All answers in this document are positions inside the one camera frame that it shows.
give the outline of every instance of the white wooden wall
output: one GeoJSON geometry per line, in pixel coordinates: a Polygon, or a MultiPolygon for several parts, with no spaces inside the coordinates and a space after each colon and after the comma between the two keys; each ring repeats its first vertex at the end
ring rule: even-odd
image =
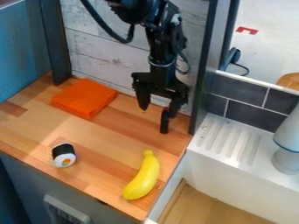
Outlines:
{"type": "MultiPolygon", "coordinates": [[[[108,7],[104,0],[90,0],[91,4],[104,17],[117,33],[125,36],[128,24],[123,23],[108,7]]],[[[185,51],[192,64],[189,75],[184,77],[187,83],[195,83],[199,56],[205,31],[208,2],[202,0],[173,0],[182,12],[184,35],[188,38],[185,51]]],[[[144,28],[136,27],[134,40],[123,45],[108,36],[89,16],[80,0],[60,0],[66,38],[73,65],[73,74],[88,77],[134,95],[132,89],[133,72],[147,72],[149,46],[144,28]]],[[[165,105],[165,99],[155,97],[154,103],[165,105]]]]}

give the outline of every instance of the orange towel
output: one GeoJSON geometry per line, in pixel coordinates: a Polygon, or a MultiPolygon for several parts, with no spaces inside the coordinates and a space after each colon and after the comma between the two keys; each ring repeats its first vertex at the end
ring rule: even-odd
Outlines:
{"type": "Polygon", "coordinates": [[[67,112],[92,119],[115,97],[117,92],[100,83],[83,79],[55,95],[51,104],[67,112]]]}

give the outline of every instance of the tile backsplash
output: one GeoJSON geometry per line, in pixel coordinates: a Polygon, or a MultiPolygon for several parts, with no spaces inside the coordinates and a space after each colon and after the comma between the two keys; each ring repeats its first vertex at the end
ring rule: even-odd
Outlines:
{"type": "Polygon", "coordinates": [[[209,113],[275,132],[299,96],[215,74],[210,77],[205,107],[209,113]]]}

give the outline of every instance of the toy banana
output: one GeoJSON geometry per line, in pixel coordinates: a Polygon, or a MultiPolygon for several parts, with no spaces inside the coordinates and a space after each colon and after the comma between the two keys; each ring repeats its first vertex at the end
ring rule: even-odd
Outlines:
{"type": "Polygon", "coordinates": [[[158,178],[160,165],[153,152],[146,150],[143,155],[142,167],[122,191],[122,197],[126,200],[136,200],[149,193],[158,178]]]}

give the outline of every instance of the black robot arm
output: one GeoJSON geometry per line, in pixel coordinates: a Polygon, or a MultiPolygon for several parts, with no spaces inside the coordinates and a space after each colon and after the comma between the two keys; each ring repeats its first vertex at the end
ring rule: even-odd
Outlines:
{"type": "Polygon", "coordinates": [[[150,96],[159,95],[171,100],[161,116],[161,133],[168,132],[169,118],[174,118],[188,101],[188,87],[177,76],[177,56],[188,64],[182,51],[187,39],[183,34],[179,8],[168,0],[106,0],[112,11],[124,22],[131,24],[127,38],[116,34],[88,0],[81,0],[92,17],[113,38],[122,43],[133,39],[134,25],[145,27],[149,42],[148,73],[132,73],[133,88],[141,109],[150,105],[150,96]]]}

